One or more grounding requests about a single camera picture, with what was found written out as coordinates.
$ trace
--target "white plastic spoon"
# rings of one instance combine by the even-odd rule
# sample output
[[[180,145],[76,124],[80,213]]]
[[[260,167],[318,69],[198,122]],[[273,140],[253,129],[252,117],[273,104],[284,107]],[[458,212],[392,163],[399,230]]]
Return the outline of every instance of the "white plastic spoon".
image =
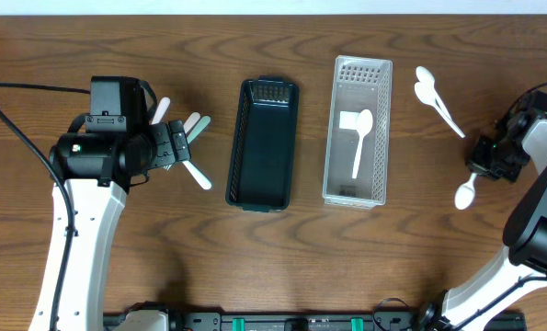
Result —
[[[434,94],[430,90],[430,88],[427,88],[427,86],[424,83],[416,83],[414,84],[414,91],[416,92],[416,96],[425,105],[429,105],[433,107],[437,113],[449,124],[449,126],[459,134],[460,137],[465,138],[465,133],[459,129],[457,124],[449,117],[449,115],[445,114],[444,111],[437,105],[437,100],[434,97]]]
[[[437,89],[435,88],[435,82],[437,81],[435,79],[435,76],[432,75],[432,73],[425,67],[419,66],[416,68],[416,77],[420,81],[420,83],[426,84],[427,86],[430,86],[435,91],[435,99],[439,103],[440,108],[449,116],[450,113],[447,109],[447,106],[445,106],[445,103],[442,102],[442,99],[439,96],[439,93],[437,93]]]
[[[455,207],[457,207],[458,210],[462,211],[471,206],[473,199],[475,199],[475,187],[473,186],[473,182],[476,177],[477,174],[472,173],[467,183],[461,184],[459,188],[457,188],[457,192],[455,192]]]
[[[373,128],[373,114],[368,109],[364,109],[357,116],[357,133],[359,134],[359,144],[357,145],[357,152],[355,153],[355,162],[353,163],[353,179],[357,178],[359,172],[359,163],[361,161],[361,150],[363,149],[363,138]]]

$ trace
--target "wood grain surface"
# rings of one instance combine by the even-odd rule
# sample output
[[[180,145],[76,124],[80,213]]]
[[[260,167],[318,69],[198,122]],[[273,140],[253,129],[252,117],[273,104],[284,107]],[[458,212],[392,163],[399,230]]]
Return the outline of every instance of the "wood grain surface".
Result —
[[[321,197],[337,55],[393,61],[387,203],[371,211]],[[414,94],[426,66],[461,140]],[[283,75],[300,89],[290,207],[243,212],[224,200],[239,88]],[[116,232],[105,310],[184,302],[229,312],[369,311],[399,297],[419,306],[460,285],[502,245],[513,207],[536,177],[478,179],[467,211],[453,206],[463,158],[527,88],[547,81],[547,16],[0,17],[0,81],[89,88],[92,75],[147,80],[171,97],[168,118],[212,123],[193,143],[212,180],[182,165],[134,188]],[[0,90],[0,106],[43,151],[87,96]],[[49,249],[52,183],[0,122],[0,330],[26,329]],[[547,289],[516,303],[547,330]]]

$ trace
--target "black plastic tray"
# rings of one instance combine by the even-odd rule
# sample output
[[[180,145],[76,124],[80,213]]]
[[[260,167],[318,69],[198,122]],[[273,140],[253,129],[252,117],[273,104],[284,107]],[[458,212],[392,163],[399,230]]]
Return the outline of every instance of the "black plastic tray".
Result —
[[[247,79],[240,89],[226,201],[245,211],[290,204],[300,89],[281,78]]]

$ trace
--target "spoon handle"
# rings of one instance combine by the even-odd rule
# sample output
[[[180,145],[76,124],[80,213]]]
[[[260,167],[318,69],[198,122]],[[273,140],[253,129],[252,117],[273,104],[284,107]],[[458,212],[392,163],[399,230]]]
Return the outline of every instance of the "spoon handle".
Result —
[[[447,116],[449,116],[450,118],[450,113],[449,113],[449,110],[447,109],[447,106],[445,106],[445,103],[442,102],[442,99],[440,98],[439,96],[439,93],[437,93],[437,91],[435,91],[435,96],[437,96],[437,102],[439,103],[439,107],[442,109],[442,111],[447,114]]]
[[[353,163],[353,179],[357,178],[359,172],[359,163],[361,162],[361,150],[363,149],[363,139],[359,136],[359,144],[357,145],[357,152],[355,153],[355,162]]]
[[[195,128],[188,134],[188,143],[193,142],[194,139],[210,124],[210,116],[204,116],[199,120]]]
[[[467,181],[467,184],[471,185],[473,187],[473,182],[477,178],[477,174],[472,172],[472,175],[469,177],[469,180]]]
[[[166,111],[169,109],[170,103],[171,99],[168,97],[163,97],[161,99],[161,102],[159,102],[159,105],[156,107],[156,111],[154,112],[154,117],[151,121],[151,124],[156,124],[161,121],[163,116],[166,114]]]
[[[465,133],[463,133],[463,131],[461,131],[461,129],[459,129],[459,127],[457,126],[457,124],[455,124],[455,122],[452,120],[452,118],[447,116],[447,114],[445,114],[443,112],[443,110],[441,108],[439,108],[439,106],[437,106],[436,104],[434,104],[432,107],[434,107],[434,109],[437,111],[437,113],[447,122],[447,124],[449,124],[451,129],[453,129],[455,132],[457,132],[457,134],[459,134],[460,137],[465,138]]]
[[[189,115],[188,119],[185,121],[185,123],[183,123],[183,131],[185,132],[185,134],[189,133],[191,128],[193,128],[194,125],[196,125],[196,123],[198,122],[200,118],[201,118],[201,115],[198,112],[194,112],[194,113],[191,113],[191,115]]]

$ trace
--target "black cable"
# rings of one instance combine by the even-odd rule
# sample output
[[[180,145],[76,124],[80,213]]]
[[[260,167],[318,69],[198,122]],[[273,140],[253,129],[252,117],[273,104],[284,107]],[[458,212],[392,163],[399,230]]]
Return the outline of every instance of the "black cable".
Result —
[[[531,87],[531,88],[529,88],[528,90],[526,90],[523,94],[520,95],[519,98],[517,98],[517,99],[512,103],[512,106],[510,106],[510,108],[508,108],[508,111],[512,110],[512,109],[514,108],[514,106],[516,106],[516,105],[520,102],[520,100],[522,99],[522,97],[524,97],[524,95],[526,95],[526,94],[528,94],[528,93],[530,93],[530,92],[532,92],[532,91],[534,91],[534,90],[537,90],[537,89],[539,89],[539,88],[545,87],[545,86],[547,86],[547,82],[538,84],[537,86]]]
[[[377,312],[378,309],[380,309],[380,307],[383,306],[384,303],[388,303],[388,302],[400,302],[402,303],[410,313],[412,313],[412,310],[410,309],[410,306],[404,302],[402,299],[398,299],[398,298],[387,298],[387,299],[383,299],[377,306],[375,306],[375,308],[373,309],[373,311],[371,312],[371,318],[373,319],[373,323],[379,327],[382,331],[388,331],[386,328],[383,328],[382,326],[382,321],[380,320],[377,320],[375,319],[375,313]],[[410,321],[410,325],[409,326],[406,326],[406,327],[403,327],[400,329],[400,331],[406,331],[406,330],[409,330],[412,328],[412,321]]]
[[[148,172],[144,173],[143,175],[144,175],[144,181],[142,181],[140,183],[130,184],[130,187],[133,188],[135,186],[146,184],[146,183],[148,183],[149,180],[151,180],[151,177],[148,175]]]
[[[79,88],[68,88],[68,87],[56,87],[56,86],[39,86],[32,84],[18,84],[18,83],[0,83],[0,87],[12,87],[12,88],[29,88],[29,89],[39,89],[47,91],[59,91],[59,92],[75,92],[89,94],[89,91]],[[6,116],[0,109],[0,120],[7,125],[7,127],[16,134],[20,141],[22,141],[32,153],[34,153],[38,159],[42,162],[44,167],[51,174],[54,183],[57,185],[63,196],[64,205],[67,209],[67,227],[66,227],[66,240],[64,242],[63,258],[61,260],[61,267],[59,269],[59,277],[56,281],[56,287],[54,289],[54,296],[52,298],[52,307],[51,307],[51,323],[50,330],[56,331],[56,322],[57,316],[59,313],[59,301],[61,299],[61,293],[63,291],[63,282],[64,275],[67,270],[67,264],[69,262],[69,254],[71,252],[71,243],[73,242],[74,235],[74,212],[73,205],[69,200],[69,194],[64,188],[63,181],[57,176],[52,168],[49,160],[42,154],[42,152],[36,147],[36,145]]]
[[[151,88],[151,85],[148,84],[147,81],[139,80],[138,85],[142,88],[142,90],[146,91],[148,95],[151,97],[151,100],[153,101],[153,105],[149,107],[146,111],[146,117],[149,121],[153,120],[154,113],[156,112],[156,108],[159,106],[158,100],[156,98],[156,94],[154,93],[153,89]]]
[[[500,294],[497,298],[495,298],[493,301],[491,301],[489,304],[484,307],[484,309],[480,309],[475,314],[473,314],[471,317],[464,320],[461,324],[455,326],[455,328],[452,329],[452,331],[461,331],[464,327],[466,327],[468,324],[470,324],[474,319],[477,317],[487,313],[490,309],[494,308],[497,304],[501,303],[504,299],[508,297],[508,295],[512,294],[517,289],[524,286],[524,284],[528,283],[529,281],[547,281],[547,277],[527,277],[524,279],[521,279],[517,281],[514,285],[512,285],[511,288],[504,291],[504,293]]]
[[[74,120],[71,122],[71,125],[69,125],[67,133],[78,133],[79,130],[81,130],[83,124],[85,124],[85,118],[87,117],[87,115],[89,115],[89,113],[83,113],[74,118]]]

